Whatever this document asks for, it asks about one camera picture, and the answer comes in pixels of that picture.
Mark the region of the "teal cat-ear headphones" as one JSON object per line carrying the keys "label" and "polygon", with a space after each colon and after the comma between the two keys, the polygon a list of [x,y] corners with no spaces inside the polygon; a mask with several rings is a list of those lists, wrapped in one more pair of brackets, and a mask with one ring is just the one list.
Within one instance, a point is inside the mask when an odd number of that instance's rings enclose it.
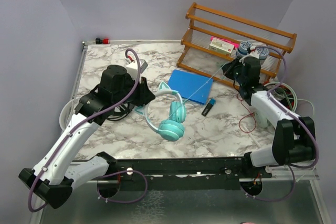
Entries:
{"label": "teal cat-ear headphones", "polygon": [[176,142],[183,137],[185,133],[185,127],[183,123],[186,119],[186,108],[184,101],[180,93],[170,88],[166,82],[159,84],[158,90],[154,93],[155,97],[162,97],[165,95],[171,95],[176,98],[176,101],[170,103],[168,117],[162,120],[158,127],[156,127],[149,118],[149,103],[144,106],[136,106],[134,112],[140,116],[143,116],[147,126],[162,139],[169,142]]}

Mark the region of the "white over-ear headphones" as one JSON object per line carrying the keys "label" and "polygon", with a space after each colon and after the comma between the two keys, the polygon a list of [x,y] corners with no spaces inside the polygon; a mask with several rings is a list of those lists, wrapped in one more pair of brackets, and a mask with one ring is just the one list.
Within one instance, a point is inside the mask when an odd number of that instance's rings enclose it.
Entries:
{"label": "white over-ear headphones", "polygon": [[59,115],[59,126],[62,131],[64,131],[67,128],[71,120],[71,117],[74,114],[75,107],[78,104],[78,102],[79,102],[78,98],[72,99],[69,102],[67,102],[66,105],[61,110],[61,113]]}

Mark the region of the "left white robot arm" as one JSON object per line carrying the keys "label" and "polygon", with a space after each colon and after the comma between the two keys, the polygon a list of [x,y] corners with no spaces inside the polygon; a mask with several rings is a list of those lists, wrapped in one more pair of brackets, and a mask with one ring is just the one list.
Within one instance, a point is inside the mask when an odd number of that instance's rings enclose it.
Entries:
{"label": "left white robot arm", "polygon": [[70,164],[87,139],[124,104],[146,105],[155,96],[142,77],[143,67],[110,65],[103,71],[100,83],[79,99],[75,112],[50,151],[33,167],[24,168],[19,179],[45,205],[61,207],[79,186],[94,178],[119,178],[117,160],[100,152],[88,161]]}

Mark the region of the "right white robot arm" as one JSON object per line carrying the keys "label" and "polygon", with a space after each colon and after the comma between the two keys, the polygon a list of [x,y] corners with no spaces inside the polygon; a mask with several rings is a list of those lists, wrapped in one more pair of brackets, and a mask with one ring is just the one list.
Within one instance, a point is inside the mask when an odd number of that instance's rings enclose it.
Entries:
{"label": "right white robot arm", "polygon": [[[254,57],[246,57],[243,61],[235,59],[222,66],[223,75],[239,85],[243,100],[275,128],[271,146],[244,154],[242,173],[254,177],[265,166],[314,167],[319,159],[319,149],[313,119],[301,117],[276,100],[259,82],[260,70],[259,60]],[[312,161],[312,164],[303,166],[302,162],[306,161]]]}

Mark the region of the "black blue headphones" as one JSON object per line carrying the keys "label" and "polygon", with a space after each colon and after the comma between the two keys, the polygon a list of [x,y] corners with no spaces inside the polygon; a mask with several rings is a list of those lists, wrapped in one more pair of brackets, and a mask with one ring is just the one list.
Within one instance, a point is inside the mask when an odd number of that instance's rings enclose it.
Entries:
{"label": "black blue headphones", "polygon": [[111,122],[121,121],[122,119],[127,117],[133,109],[134,105],[131,103],[121,104],[111,110],[109,116],[107,117],[107,120]]}

